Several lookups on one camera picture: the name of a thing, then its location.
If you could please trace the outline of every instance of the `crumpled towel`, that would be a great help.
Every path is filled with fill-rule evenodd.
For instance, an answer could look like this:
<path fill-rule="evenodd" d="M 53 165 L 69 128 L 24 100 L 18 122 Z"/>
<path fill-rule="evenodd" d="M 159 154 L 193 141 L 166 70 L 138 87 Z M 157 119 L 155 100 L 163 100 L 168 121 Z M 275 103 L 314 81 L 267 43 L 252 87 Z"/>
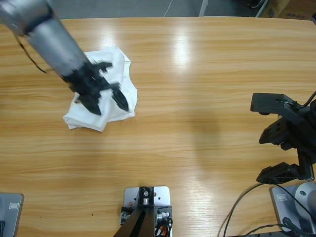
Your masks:
<path fill-rule="evenodd" d="M 112 99 L 111 90 L 103 90 L 100 92 L 101 98 L 99 99 L 99 107 L 102 114 L 100 116 L 95 115 L 90 113 L 81 103 L 75 103 L 79 97 L 79 94 L 75 93 L 69 111 L 64 115 L 64 121 L 69 129 L 87 127 L 102 132 L 107 122 L 135 116 L 137 89 L 129 76 L 131 62 L 118 47 L 106 47 L 102 51 L 87 52 L 85 54 L 92 63 L 112 63 L 112 67 L 108 67 L 107 72 L 100 71 L 100 74 L 109 83 L 120 83 L 120 89 L 127 99 L 129 111 L 126 112 L 117 106 L 116 102 Z"/>

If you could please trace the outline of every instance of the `wood grain surface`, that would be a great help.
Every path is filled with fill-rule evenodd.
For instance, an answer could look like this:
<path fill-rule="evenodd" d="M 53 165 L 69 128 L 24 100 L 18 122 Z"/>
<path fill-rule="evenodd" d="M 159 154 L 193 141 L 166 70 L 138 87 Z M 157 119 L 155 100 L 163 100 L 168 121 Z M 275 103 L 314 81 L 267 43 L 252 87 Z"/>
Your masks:
<path fill-rule="evenodd" d="M 0 26 L 0 191 L 25 195 L 18 237 L 111 237 L 124 189 L 159 185 L 170 188 L 175 237 L 215 237 L 262 168 L 297 162 L 295 150 L 259 145 L 276 116 L 251 112 L 250 101 L 253 92 L 285 93 L 300 103 L 312 94 L 312 22 L 205 17 L 64 24 L 84 51 L 117 45 L 131 59 L 136 116 L 107 124 L 103 133 L 69 130 L 67 85 L 54 72 L 37 70 Z M 277 223 L 269 188 L 242 200 L 229 236 Z"/>

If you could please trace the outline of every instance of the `cardboard box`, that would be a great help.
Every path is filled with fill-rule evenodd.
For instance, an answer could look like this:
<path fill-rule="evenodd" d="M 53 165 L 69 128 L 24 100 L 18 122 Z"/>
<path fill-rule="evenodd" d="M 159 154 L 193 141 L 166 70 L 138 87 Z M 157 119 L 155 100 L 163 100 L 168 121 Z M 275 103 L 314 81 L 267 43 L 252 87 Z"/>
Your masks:
<path fill-rule="evenodd" d="M 269 0 L 261 17 L 311 20 L 316 0 Z"/>

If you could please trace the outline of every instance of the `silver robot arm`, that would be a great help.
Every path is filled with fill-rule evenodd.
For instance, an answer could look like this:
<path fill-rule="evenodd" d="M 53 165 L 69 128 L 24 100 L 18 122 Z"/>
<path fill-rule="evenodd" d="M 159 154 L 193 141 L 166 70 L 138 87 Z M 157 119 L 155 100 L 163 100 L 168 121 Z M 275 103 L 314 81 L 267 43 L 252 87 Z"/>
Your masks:
<path fill-rule="evenodd" d="M 110 63 L 92 64 L 54 15 L 47 0 L 0 0 L 0 16 L 16 35 L 25 36 L 28 43 L 52 67 L 80 102 L 91 112 L 101 115 L 100 91 L 111 89 L 118 106 L 128 111 L 128 103 L 119 84 L 109 84 L 100 76 Z"/>

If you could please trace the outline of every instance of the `floor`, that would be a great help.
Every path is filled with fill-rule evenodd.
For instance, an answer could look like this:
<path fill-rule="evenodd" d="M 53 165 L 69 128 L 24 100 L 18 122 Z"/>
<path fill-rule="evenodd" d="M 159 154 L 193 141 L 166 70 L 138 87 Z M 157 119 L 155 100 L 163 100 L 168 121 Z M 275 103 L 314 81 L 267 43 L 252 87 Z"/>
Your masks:
<path fill-rule="evenodd" d="M 62 19 L 102 17 L 198 16 L 202 0 L 49 0 Z M 207 16 L 254 17 L 256 9 L 247 7 L 248 0 L 209 0 Z M 282 233 L 260 237 L 285 237 Z"/>

